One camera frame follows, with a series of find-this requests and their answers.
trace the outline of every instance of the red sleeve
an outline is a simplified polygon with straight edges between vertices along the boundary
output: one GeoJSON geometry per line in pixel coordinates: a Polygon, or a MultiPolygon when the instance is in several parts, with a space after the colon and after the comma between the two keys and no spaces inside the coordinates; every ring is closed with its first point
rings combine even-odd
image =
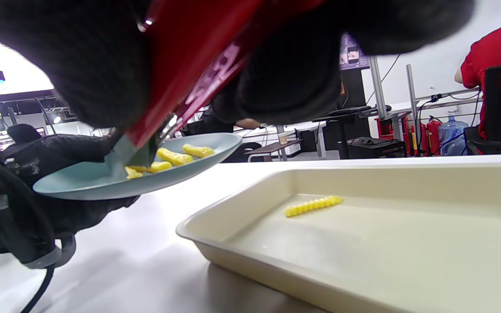
{"type": "Polygon", "coordinates": [[[481,85],[481,80],[479,79],[477,67],[474,64],[475,57],[473,56],[473,49],[475,44],[471,46],[471,52],[465,58],[463,64],[461,64],[461,76],[463,77],[463,85],[465,88],[471,89],[481,85]]]}

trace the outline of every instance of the desk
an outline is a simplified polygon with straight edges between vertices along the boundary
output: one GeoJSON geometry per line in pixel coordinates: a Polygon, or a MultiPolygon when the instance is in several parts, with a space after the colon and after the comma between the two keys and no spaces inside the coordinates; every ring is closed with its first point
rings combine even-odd
{"type": "MultiPolygon", "coordinates": [[[[300,139],[291,140],[291,141],[287,141],[284,144],[277,142],[277,143],[263,146],[262,148],[258,148],[258,149],[253,150],[253,151],[246,152],[245,154],[249,155],[249,162],[251,161],[250,159],[252,158],[253,155],[258,155],[258,154],[265,154],[264,161],[272,162],[272,157],[271,157],[272,153],[277,152],[278,156],[280,156],[280,150],[285,149],[287,147],[290,147],[292,145],[296,145],[296,144],[300,143],[301,141],[302,140],[300,140],[300,139]]],[[[283,155],[283,161],[287,161],[287,157],[285,156],[285,154],[283,155]]]]}
{"type": "MultiPolygon", "coordinates": [[[[326,158],[326,144],[324,141],[324,127],[326,127],[326,122],[304,122],[304,123],[295,123],[291,125],[285,125],[284,131],[286,133],[292,133],[296,131],[314,131],[314,136],[316,137],[316,151],[318,152],[318,156],[322,159],[326,158]]],[[[248,130],[239,130],[235,132],[236,135],[241,137],[249,138],[249,137],[263,137],[265,135],[276,135],[276,127],[268,126],[266,129],[258,128],[252,131],[248,130]]]]}
{"type": "Polygon", "coordinates": [[[356,111],[352,113],[342,112],[339,115],[332,115],[327,117],[319,117],[314,119],[313,122],[321,123],[328,121],[336,121],[338,126],[340,127],[340,159],[347,160],[349,159],[349,146],[347,145],[347,136],[345,134],[345,125],[347,123],[354,123],[356,119],[367,118],[376,113],[375,108],[370,108],[363,111],[356,111]]]}
{"type": "MultiPolygon", "coordinates": [[[[211,265],[192,242],[175,234],[175,227],[280,170],[498,161],[501,155],[218,164],[186,182],[146,194],[131,208],[112,212],[99,225],[79,232],[75,256],[56,270],[33,313],[322,313],[211,265]]],[[[43,274],[0,255],[0,313],[19,312],[43,274]]]]}

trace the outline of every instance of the light blue plate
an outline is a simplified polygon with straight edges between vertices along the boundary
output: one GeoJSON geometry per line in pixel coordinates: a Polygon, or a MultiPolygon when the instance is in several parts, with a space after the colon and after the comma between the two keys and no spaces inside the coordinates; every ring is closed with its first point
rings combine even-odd
{"type": "Polygon", "coordinates": [[[135,180],[127,180],[124,170],[113,175],[113,166],[110,167],[107,163],[81,162],[42,178],[33,188],[39,194],[67,200],[106,200],[138,196],[178,184],[202,173],[231,155],[239,147],[241,140],[240,136],[232,133],[207,133],[169,140],[162,147],[173,152],[182,153],[183,145],[191,144],[210,147],[214,149],[215,154],[202,159],[195,158],[192,163],[174,166],[160,173],[145,174],[135,180]]]}

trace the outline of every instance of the person in red shirt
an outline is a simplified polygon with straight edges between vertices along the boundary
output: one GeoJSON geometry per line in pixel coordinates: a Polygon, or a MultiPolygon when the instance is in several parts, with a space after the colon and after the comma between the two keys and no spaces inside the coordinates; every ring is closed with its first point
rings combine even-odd
{"type": "MultiPolygon", "coordinates": [[[[462,83],[466,88],[480,87],[485,91],[486,69],[501,65],[501,28],[484,36],[481,40],[471,45],[471,52],[455,74],[455,81],[462,83]]],[[[485,109],[481,109],[481,123],[479,133],[486,139],[485,109]]]]}

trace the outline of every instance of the cup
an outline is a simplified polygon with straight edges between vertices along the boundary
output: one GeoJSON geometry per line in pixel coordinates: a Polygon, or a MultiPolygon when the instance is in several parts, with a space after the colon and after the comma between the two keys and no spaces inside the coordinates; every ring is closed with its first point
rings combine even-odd
{"type": "Polygon", "coordinates": [[[280,144],[284,145],[287,143],[287,133],[278,133],[278,140],[280,144]]]}

